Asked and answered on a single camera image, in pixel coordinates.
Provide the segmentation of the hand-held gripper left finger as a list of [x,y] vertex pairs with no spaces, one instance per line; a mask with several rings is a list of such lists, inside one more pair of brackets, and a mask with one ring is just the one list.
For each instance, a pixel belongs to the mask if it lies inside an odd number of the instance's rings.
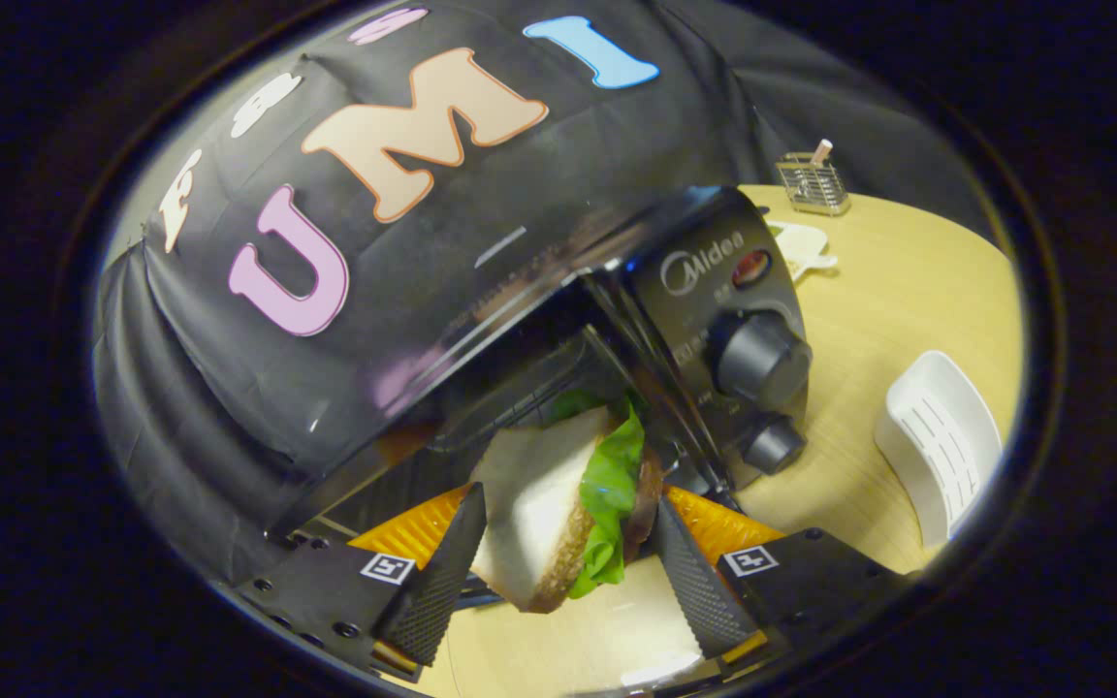
[[486,522],[483,485],[466,482],[353,542],[297,545],[235,593],[333,661],[416,683],[435,662]]

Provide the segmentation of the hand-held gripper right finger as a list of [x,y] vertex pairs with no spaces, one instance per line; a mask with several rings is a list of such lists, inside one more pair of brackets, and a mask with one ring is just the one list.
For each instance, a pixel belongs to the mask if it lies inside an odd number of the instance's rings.
[[824,654],[909,582],[823,527],[781,533],[679,487],[663,487],[651,544],[701,654],[723,673]]

